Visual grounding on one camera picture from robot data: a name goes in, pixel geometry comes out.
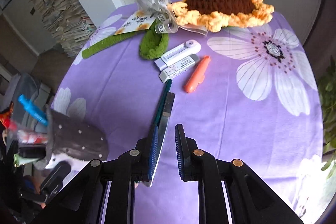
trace green crochet leaf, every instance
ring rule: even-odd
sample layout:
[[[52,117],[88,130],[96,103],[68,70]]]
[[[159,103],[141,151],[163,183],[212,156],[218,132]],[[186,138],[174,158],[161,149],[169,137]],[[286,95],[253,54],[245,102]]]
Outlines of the green crochet leaf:
[[[168,47],[169,35],[155,32],[155,25],[154,23],[150,26],[140,43],[139,53],[144,59],[157,59]]]
[[[97,52],[100,52],[103,49],[106,49],[108,47],[111,47],[111,46],[113,46],[114,44],[117,44],[120,41],[124,41],[124,40],[126,40],[130,37],[133,37],[140,32],[141,31],[134,31],[134,32],[127,32],[127,33],[111,35],[111,36],[109,36],[107,38],[104,38],[103,40],[99,41],[98,43],[92,45],[91,47],[83,50],[82,56],[83,56],[84,59],[89,58],[90,56],[96,54]]]

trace green plant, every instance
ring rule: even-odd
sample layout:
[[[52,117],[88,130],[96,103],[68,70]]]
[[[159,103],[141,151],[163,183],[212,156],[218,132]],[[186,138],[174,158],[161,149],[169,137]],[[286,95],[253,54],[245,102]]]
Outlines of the green plant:
[[[330,57],[330,66],[326,73],[318,81],[320,103],[323,118],[323,154],[332,151],[332,156],[322,167],[326,170],[336,159],[336,65],[335,60]],[[336,164],[331,168],[327,178],[331,177],[336,170]]]

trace orange marker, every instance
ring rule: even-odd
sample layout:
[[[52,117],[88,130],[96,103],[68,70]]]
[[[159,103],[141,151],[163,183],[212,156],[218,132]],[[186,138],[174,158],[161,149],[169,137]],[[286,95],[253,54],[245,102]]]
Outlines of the orange marker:
[[[184,90],[188,93],[194,92],[198,84],[201,84],[205,78],[205,71],[207,70],[208,64],[211,61],[211,57],[206,55],[203,57],[201,62],[199,62],[194,73],[188,80],[187,84],[184,86]]]

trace transparent ribbon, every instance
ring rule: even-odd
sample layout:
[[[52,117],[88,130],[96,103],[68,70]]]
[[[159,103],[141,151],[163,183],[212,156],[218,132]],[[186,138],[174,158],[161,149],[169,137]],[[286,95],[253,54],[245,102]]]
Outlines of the transparent ribbon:
[[[208,30],[202,26],[190,24],[179,26],[174,12],[167,8],[167,5],[172,3],[171,0],[135,0],[135,2],[139,10],[155,13],[155,16],[160,21],[160,23],[155,25],[157,33],[175,33],[181,27],[184,30],[200,33],[205,36],[208,34]]]

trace copper bolt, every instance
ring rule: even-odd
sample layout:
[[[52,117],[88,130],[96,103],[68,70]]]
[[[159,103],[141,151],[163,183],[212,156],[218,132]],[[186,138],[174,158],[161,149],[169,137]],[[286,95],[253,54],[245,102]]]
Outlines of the copper bolt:
[[[234,160],[234,161],[233,161],[233,164],[234,164],[235,166],[241,167],[241,166],[243,165],[243,162],[242,162],[241,160]]]
[[[204,154],[204,151],[201,149],[195,149],[194,150],[194,155],[196,156],[202,156]]]

